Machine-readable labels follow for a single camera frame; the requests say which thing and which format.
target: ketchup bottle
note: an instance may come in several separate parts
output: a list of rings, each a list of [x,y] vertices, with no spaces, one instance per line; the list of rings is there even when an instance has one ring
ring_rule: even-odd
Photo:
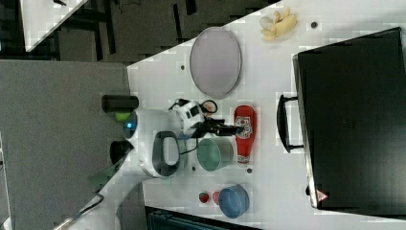
[[[239,166],[247,167],[257,132],[257,113],[251,106],[238,106],[234,111],[234,121],[235,126],[244,127],[236,135],[237,162]]]

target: white table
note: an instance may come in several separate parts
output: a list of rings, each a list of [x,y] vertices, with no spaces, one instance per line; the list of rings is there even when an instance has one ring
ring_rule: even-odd
[[[87,0],[64,0],[66,7],[52,0],[20,0],[26,51],[30,52]]]
[[[298,15],[297,26],[273,42],[262,41],[259,19],[283,6]],[[318,22],[318,28],[310,28],[313,21]],[[239,104],[248,103],[257,110],[258,138],[250,163],[253,173],[239,168],[236,159],[230,167],[205,172],[192,152],[186,168],[171,181],[144,182],[146,206],[261,229],[405,229],[406,222],[396,219],[311,208],[305,195],[303,151],[295,149],[287,153],[278,139],[276,126],[280,94],[294,95],[296,91],[291,60],[295,54],[396,26],[406,26],[406,2],[402,0],[286,0],[224,26],[237,37],[243,65],[240,84],[228,98],[217,101],[217,116],[230,124]],[[128,67],[130,89],[139,97],[141,107],[169,107],[177,98],[200,102],[209,99],[192,82],[188,62],[192,44],[193,40],[188,41]],[[300,144],[299,111],[295,102],[290,106],[292,144]],[[240,218],[224,217],[212,201],[205,205],[199,203],[199,192],[214,192],[237,183],[246,189],[251,199],[250,208]]]

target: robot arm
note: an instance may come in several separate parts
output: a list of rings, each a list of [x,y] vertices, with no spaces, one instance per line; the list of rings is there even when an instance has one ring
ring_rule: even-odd
[[[124,157],[100,194],[85,206],[90,208],[66,219],[55,230],[120,230],[116,213],[130,191],[144,180],[168,178],[176,173],[180,164],[177,140],[201,138],[207,132],[231,136],[243,130],[240,126],[225,126],[224,120],[207,118],[208,110],[203,104],[183,99],[177,100],[169,111],[136,111],[131,123],[135,121],[137,126],[127,139],[134,149]]]

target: blue bowl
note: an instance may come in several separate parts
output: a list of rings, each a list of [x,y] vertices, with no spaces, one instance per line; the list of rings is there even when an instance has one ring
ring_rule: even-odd
[[[227,218],[236,219],[248,210],[250,199],[244,188],[235,185],[221,190],[218,205]]]

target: gray plate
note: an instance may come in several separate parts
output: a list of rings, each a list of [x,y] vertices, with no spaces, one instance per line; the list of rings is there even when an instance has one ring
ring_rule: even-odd
[[[200,91],[224,98],[236,86],[241,70],[241,51],[235,36],[219,27],[206,29],[193,43],[190,66]]]

